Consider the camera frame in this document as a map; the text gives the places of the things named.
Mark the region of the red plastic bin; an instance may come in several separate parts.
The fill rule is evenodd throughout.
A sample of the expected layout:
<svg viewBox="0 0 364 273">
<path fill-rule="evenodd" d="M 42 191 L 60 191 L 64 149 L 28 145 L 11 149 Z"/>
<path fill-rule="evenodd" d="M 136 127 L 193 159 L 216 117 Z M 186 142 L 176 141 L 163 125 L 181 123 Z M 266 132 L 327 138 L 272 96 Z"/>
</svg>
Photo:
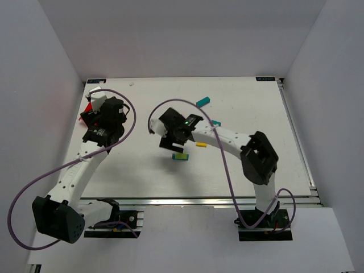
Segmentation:
<svg viewBox="0 0 364 273">
<path fill-rule="evenodd" d="M 79 121 L 83 121 L 87 126 L 94 118 L 92 104 L 89 102 L 83 112 L 80 113 Z"/>
</svg>

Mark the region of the small teal wood block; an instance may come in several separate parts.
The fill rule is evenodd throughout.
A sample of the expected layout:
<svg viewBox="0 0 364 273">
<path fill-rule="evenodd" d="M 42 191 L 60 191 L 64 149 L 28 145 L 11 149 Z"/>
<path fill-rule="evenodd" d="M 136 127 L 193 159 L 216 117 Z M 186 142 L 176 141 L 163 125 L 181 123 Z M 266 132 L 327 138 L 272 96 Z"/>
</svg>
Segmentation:
<svg viewBox="0 0 364 273">
<path fill-rule="evenodd" d="M 213 123 L 215 126 L 221 126 L 221 122 L 219 122 L 219 121 L 212 120 L 212 123 Z"/>
</svg>

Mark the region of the lime green wood block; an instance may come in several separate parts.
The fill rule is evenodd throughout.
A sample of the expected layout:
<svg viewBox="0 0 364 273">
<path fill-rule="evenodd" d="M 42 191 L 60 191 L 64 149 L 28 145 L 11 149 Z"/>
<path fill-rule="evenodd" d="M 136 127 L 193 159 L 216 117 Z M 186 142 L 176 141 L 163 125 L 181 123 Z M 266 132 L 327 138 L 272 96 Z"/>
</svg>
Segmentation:
<svg viewBox="0 0 364 273">
<path fill-rule="evenodd" d="M 178 160 L 187 160 L 188 159 L 188 154 L 185 153 L 177 153 L 175 155 L 175 158 Z"/>
</svg>

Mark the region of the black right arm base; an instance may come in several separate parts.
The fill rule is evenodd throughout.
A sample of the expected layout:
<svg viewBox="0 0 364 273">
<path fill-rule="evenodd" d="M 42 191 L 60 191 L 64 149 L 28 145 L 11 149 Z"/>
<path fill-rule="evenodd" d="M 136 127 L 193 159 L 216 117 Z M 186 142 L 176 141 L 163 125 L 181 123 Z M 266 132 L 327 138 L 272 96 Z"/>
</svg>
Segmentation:
<svg viewBox="0 0 364 273">
<path fill-rule="evenodd" d="M 239 218 L 234 220 L 238 226 L 240 242 L 272 242 L 292 241 L 291 228 L 287 227 L 290 218 L 286 209 L 279 209 L 273 220 L 266 218 L 254 229 L 247 229 Z"/>
</svg>

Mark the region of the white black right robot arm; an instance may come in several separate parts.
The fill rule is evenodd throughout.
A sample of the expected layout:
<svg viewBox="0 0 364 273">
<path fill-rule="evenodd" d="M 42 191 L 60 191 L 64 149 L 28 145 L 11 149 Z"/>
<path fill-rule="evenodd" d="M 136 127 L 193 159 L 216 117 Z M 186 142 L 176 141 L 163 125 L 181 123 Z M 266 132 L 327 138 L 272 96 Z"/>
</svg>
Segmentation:
<svg viewBox="0 0 364 273">
<path fill-rule="evenodd" d="M 158 119 L 149 121 L 150 132 L 161 136 L 160 147 L 183 152 L 176 144 L 187 141 L 206 143 L 235 156 L 241 161 L 245 178 L 254 186 L 256 209 L 272 213 L 278 205 L 275 199 L 275 172 L 278 155 L 266 135 L 260 131 L 247 135 L 214 127 L 207 118 L 190 114 L 184 118 L 173 108 L 168 108 Z"/>
</svg>

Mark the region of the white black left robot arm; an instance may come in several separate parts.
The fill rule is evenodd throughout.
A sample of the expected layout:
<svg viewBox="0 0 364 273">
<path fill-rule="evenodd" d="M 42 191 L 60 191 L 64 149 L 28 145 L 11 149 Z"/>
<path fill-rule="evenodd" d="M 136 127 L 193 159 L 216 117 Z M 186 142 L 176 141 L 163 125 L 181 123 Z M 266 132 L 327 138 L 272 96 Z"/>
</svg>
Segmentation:
<svg viewBox="0 0 364 273">
<path fill-rule="evenodd" d="M 116 97 L 102 97 L 97 107 L 81 113 L 87 126 L 76 164 L 46 197 L 36 197 L 32 211 L 38 232 L 68 243 L 75 243 L 85 228 L 84 214 L 77 211 L 81 195 L 97 167 L 108 156 L 105 148 L 123 136 L 127 105 Z"/>
</svg>

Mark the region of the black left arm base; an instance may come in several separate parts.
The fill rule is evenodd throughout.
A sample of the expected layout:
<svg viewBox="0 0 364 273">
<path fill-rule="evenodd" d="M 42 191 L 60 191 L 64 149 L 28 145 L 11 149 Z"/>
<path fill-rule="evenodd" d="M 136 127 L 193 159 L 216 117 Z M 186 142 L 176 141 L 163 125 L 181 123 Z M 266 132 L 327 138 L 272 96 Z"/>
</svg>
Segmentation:
<svg viewBox="0 0 364 273">
<path fill-rule="evenodd" d="M 144 210 L 113 199 L 96 199 L 79 206 L 78 212 L 85 220 L 85 238 L 136 239 L 142 231 Z"/>
</svg>

